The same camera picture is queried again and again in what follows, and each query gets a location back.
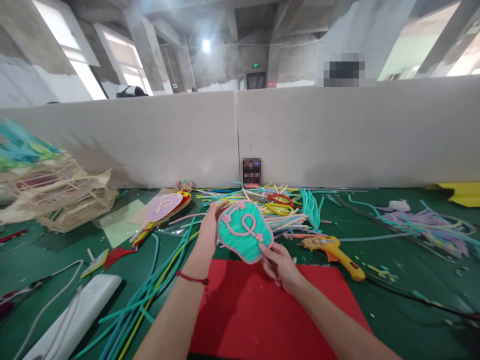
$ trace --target door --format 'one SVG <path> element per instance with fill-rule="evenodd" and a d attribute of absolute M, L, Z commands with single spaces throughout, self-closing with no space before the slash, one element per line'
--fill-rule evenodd
<path fill-rule="evenodd" d="M 246 75 L 246 89 L 264 89 L 265 88 L 265 73 L 252 72 Z"/>

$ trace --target white partition board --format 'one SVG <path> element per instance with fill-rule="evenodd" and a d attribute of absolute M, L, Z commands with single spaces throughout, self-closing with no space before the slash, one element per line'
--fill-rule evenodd
<path fill-rule="evenodd" d="M 262 181 L 416 187 L 480 181 L 480 76 L 237 94 L 239 153 Z"/>
<path fill-rule="evenodd" d="M 235 94 L 185 93 L 0 109 L 71 153 L 89 173 L 112 169 L 113 188 L 234 186 Z"/>

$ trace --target red bracelet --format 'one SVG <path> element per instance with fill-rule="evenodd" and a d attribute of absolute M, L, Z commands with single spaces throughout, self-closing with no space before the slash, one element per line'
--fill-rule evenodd
<path fill-rule="evenodd" d="M 203 285 L 210 284 L 210 280 L 208 279 L 208 277 L 205 278 L 205 279 L 195 279 L 193 277 L 189 277 L 189 276 L 186 276 L 186 275 L 182 274 L 182 272 L 180 270 L 176 272 L 176 275 L 181 277 L 181 278 L 184 278 L 185 280 L 193 281 L 193 282 L 196 282 L 196 283 L 202 283 Z"/>

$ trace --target white cable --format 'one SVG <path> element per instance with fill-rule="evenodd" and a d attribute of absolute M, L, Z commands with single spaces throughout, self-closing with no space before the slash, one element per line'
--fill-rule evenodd
<path fill-rule="evenodd" d="M 13 358 L 13 360 L 17 360 L 17 359 L 19 358 L 20 354 L 24 351 L 25 346 L 26 346 L 27 343 L 29 342 L 30 337 L 32 336 L 32 333 L 34 332 L 35 327 L 37 326 L 37 323 L 38 323 L 40 317 L 41 317 L 41 316 L 43 315 L 43 313 L 45 312 L 45 310 L 47 310 L 48 307 L 49 307 L 61 294 L 63 294 L 63 292 L 64 292 L 65 290 L 67 290 L 67 288 L 74 282 L 74 280 L 75 280 L 75 278 L 77 277 L 77 275 L 78 275 L 78 273 L 79 273 L 82 265 L 84 264 L 84 261 L 83 261 L 83 260 L 77 260 L 77 261 L 73 262 L 71 265 L 69 265 L 69 266 L 67 266 L 67 267 L 63 268 L 62 270 L 57 271 L 57 272 L 55 273 L 55 275 L 56 275 L 56 274 L 58 274 L 59 272 L 62 272 L 63 270 L 66 270 L 66 269 L 70 268 L 71 266 L 73 266 L 73 265 L 75 265 L 75 264 L 78 264 L 78 267 L 77 267 L 77 269 L 75 270 L 75 274 L 73 274 L 73 276 L 71 277 L 71 279 L 70 279 L 70 281 L 68 282 L 68 284 L 66 284 L 65 287 L 64 287 L 62 290 L 60 290 L 60 292 L 59 292 L 58 294 L 56 294 L 56 295 L 43 307 L 42 310 L 40 310 L 40 312 L 39 312 L 38 315 L 36 316 L 35 320 L 33 321 L 33 323 L 32 323 L 32 325 L 31 325 L 31 327 L 30 327 L 30 330 L 28 331 L 28 334 L 27 334 L 25 340 L 23 341 L 23 344 L 22 344 L 21 347 L 20 347 L 20 350 L 18 350 L 18 352 L 16 353 L 15 357 Z"/>
<path fill-rule="evenodd" d="M 74 266 L 75 264 L 77 264 L 78 261 L 75 261 L 75 262 L 71 263 L 70 265 L 65 266 L 63 269 L 58 270 L 57 272 L 54 272 L 52 275 L 50 275 L 50 277 L 54 277 L 54 276 L 56 276 L 56 275 L 64 272 L 65 270 L 70 269 L 72 266 Z M 29 291 L 32 291 L 33 289 L 35 289 L 35 288 L 30 288 L 30 286 L 28 286 L 28 287 L 23 288 L 22 290 L 19 290 L 19 291 L 18 291 L 17 293 L 15 293 L 14 295 L 12 295 L 12 296 L 6 298 L 5 300 L 3 300 L 2 302 L 0 302 L 0 306 L 2 306 L 3 304 L 5 304 L 6 302 L 9 302 L 10 300 L 15 299 L 18 295 L 24 294 L 24 293 L 28 293 Z"/>

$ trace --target hand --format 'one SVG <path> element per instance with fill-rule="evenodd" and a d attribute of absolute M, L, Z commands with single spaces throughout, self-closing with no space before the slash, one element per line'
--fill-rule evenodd
<path fill-rule="evenodd" d="M 195 248 L 199 248 L 200 251 L 206 253 L 212 258 L 215 253 L 215 248 L 217 247 L 217 221 L 222 212 L 227 208 L 228 204 L 228 201 L 224 201 L 220 204 L 211 202 L 208 213 L 205 215 L 200 225 L 200 233 L 198 234 Z"/>
<path fill-rule="evenodd" d="M 261 242 L 258 243 L 264 257 L 260 259 L 265 272 L 275 280 L 275 284 L 291 295 L 295 296 L 295 290 L 308 285 L 308 280 L 300 273 L 289 251 L 285 246 L 274 242 L 267 248 Z"/>

